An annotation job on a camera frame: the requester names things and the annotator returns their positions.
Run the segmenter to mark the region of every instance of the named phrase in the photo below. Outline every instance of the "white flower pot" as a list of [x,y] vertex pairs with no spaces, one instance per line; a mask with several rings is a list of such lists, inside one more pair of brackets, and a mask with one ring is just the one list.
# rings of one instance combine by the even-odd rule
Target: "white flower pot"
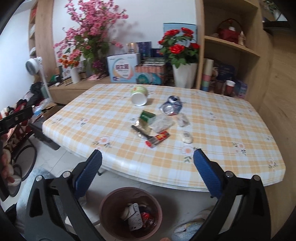
[[79,76],[77,67],[72,68],[70,73],[71,73],[72,83],[73,84],[79,83],[80,82],[80,76]]
[[193,87],[197,71],[197,63],[186,65],[181,64],[178,69],[173,65],[173,71],[176,87],[186,89],[191,89]]

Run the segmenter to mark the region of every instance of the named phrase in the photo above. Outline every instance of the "plaid tablecloth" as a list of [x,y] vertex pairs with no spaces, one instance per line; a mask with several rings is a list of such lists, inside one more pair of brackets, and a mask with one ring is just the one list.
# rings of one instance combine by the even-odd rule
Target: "plaid tablecloth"
[[[193,164],[201,148],[211,161],[238,177],[261,177],[265,186],[282,181],[285,164],[270,131],[250,103],[193,89],[146,85],[147,105],[134,106],[134,84],[99,84],[70,102],[43,124],[43,133],[81,157],[94,149],[103,154],[103,168],[146,183],[206,191]],[[131,125],[143,110],[160,114],[170,95],[183,102],[190,125],[173,125],[170,137],[154,149],[146,146]],[[184,144],[182,130],[194,141]]]

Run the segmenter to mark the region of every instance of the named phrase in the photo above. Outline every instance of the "red bag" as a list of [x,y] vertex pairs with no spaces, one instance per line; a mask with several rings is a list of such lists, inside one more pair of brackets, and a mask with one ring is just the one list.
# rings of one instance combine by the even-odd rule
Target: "red bag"
[[234,18],[229,18],[219,24],[219,26],[217,28],[217,33],[219,34],[220,39],[237,44],[239,41],[239,35],[240,35],[241,31],[237,32],[237,31],[232,31],[230,29],[220,28],[220,26],[225,22],[228,22],[230,24],[230,26],[232,26],[233,20],[238,23],[238,25],[240,26],[240,28],[242,30],[242,26],[238,21],[236,21]]

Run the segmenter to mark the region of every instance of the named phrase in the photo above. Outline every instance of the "small fan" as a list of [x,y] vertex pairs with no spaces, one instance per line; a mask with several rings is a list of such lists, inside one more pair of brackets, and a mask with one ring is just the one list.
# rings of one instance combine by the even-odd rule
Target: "small fan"
[[52,97],[49,93],[47,82],[44,75],[43,65],[42,65],[42,57],[31,58],[26,62],[26,69],[30,75],[36,75],[39,71],[41,73],[42,81],[45,86],[47,95],[49,99],[52,101]]

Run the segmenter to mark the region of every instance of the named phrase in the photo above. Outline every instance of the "white tile floor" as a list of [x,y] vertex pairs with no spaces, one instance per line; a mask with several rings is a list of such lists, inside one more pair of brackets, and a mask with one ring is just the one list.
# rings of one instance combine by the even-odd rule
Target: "white tile floor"
[[[64,171],[72,170],[79,162],[85,161],[85,159],[79,158],[74,154],[67,152],[62,147],[59,150],[54,151],[34,137],[31,137],[31,140],[38,150],[34,168],[42,166],[55,176],[60,176]],[[27,161],[27,159],[30,159],[30,156],[32,156],[29,152],[30,150],[28,150],[27,158],[18,161],[18,163],[22,166],[24,166],[25,163],[30,162]],[[5,202],[1,202],[1,206],[4,210],[17,202],[23,185],[24,184],[21,185],[20,192],[16,197],[9,197]],[[216,203],[216,199],[211,199],[210,194],[207,192],[183,191],[158,187],[133,181],[109,171],[104,171],[102,176],[95,177],[86,195],[87,205],[84,209],[90,220],[95,222],[99,219],[99,205],[108,193],[117,188],[126,186],[138,187],[148,191],[155,196],[162,207],[162,225],[157,233],[148,239],[148,241],[160,240],[163,237],[171,237],[173,230],[177,226],[191,221],[198,212],[214,206]],[[102,227],[97,226],[97,228],[107,241],[116,240],[103,230]]]

